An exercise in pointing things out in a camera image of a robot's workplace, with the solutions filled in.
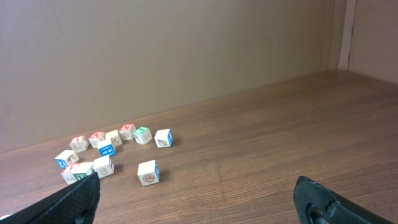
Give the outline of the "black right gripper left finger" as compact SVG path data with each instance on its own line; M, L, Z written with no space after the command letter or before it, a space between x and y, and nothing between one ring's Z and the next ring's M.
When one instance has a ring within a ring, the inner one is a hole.
M1 220L2 224L92 224L100 200L96 172Z

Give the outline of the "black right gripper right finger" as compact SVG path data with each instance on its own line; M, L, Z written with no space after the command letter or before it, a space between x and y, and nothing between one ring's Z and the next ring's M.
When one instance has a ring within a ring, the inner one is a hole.
M301 224L392 224L306 176L298 177L293 199Z

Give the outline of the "plain block red side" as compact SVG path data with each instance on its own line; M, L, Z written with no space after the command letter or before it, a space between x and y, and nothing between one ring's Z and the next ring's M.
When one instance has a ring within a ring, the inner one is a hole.
M156 160L140 163L137 175L143 186L152 185L160 182L160 169Z

